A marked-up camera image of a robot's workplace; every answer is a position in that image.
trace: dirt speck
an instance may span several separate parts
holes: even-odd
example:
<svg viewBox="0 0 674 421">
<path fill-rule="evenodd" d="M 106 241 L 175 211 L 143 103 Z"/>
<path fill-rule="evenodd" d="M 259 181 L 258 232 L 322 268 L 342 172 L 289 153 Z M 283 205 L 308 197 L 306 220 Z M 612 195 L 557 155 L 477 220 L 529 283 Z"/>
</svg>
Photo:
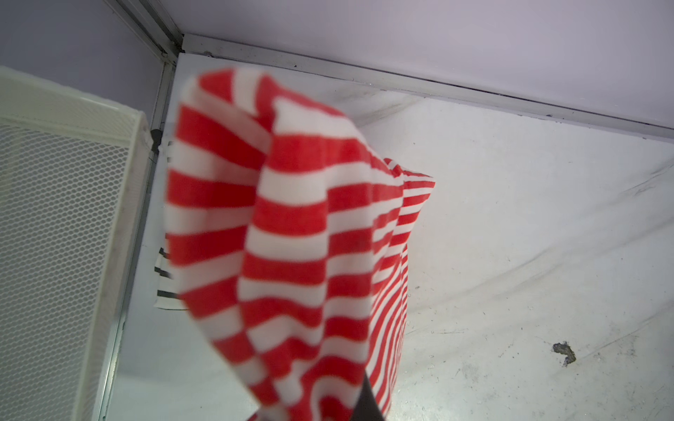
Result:
<svg viewBox="0 0 674 421">
<path fill-rule="evenodd" d="M 571 347 L 566 342 L 560 344 L 552 345 L 552 351 L 557 352 L 558 354 L 566 355 L 564 358 L 564 366 L 571 364 L 573 361 L 576 361 L 576 355 L 571 350 Z"/>
</svg>

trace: white mesh basket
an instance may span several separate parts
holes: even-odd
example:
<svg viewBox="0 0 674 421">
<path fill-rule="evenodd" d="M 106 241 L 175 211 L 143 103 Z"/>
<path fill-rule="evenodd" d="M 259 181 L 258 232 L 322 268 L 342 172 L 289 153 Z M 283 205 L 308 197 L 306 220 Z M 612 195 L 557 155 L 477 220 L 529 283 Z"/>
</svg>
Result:
<svg viewBox="0 0 674 421">
<path fill-rule="evenodd" d="M 140 216 L 142 112 L 0 67 L 0 420 L 84 420 Z"/>
</svg>

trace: table surface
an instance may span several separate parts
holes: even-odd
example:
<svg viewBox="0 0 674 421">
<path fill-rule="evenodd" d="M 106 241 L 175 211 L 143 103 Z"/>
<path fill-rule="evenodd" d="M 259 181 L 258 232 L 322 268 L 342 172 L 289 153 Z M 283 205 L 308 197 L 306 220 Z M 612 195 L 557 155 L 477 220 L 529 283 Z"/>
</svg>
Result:
<svg viewBox="0 0 674 421">
<path fill-rule="evenodd" d="M 181 55 L 166 136 L 187 78 L 230 65 Z M 674 419 L 673 144 L 268 71 L 437 179 L 390 420 Z M 152 306 L 165 180 L 162 152 L 106 419 L 244 420 L 257 405 L 187 313 Z"/>
</svg>

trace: red and white striped fabric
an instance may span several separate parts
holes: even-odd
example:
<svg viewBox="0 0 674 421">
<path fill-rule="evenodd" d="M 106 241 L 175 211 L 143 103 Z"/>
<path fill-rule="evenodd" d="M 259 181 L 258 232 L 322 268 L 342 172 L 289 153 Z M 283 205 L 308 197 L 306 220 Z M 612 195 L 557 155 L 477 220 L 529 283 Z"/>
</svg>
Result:
<svg viewBox="0 0 674 421">
<path fill-rule="evenodd" d="M 366 371 L 388 411 L 407 240 L 434 185 L 264 73 L 189 82 L 168 174 L 171 269 L 257 417 L 346 421 Z"/>
</svg>

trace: gray wall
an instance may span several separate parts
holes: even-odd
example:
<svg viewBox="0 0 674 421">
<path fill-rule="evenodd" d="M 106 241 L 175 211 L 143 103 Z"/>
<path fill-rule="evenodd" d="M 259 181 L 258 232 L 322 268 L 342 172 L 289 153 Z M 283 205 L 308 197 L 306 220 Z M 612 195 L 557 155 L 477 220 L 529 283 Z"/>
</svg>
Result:
<svg viewBox="0 0 674 421">
<path fill-rule="evenodd" d="M 162 0 L 186 33 L 674 127 L 672 0 Z"/>
<path fill-rule="evenodd" d="M 149 117 L 162 73 L 158 57 L 103 0 L 3 2 L 0 64 Z"/>
</svg>

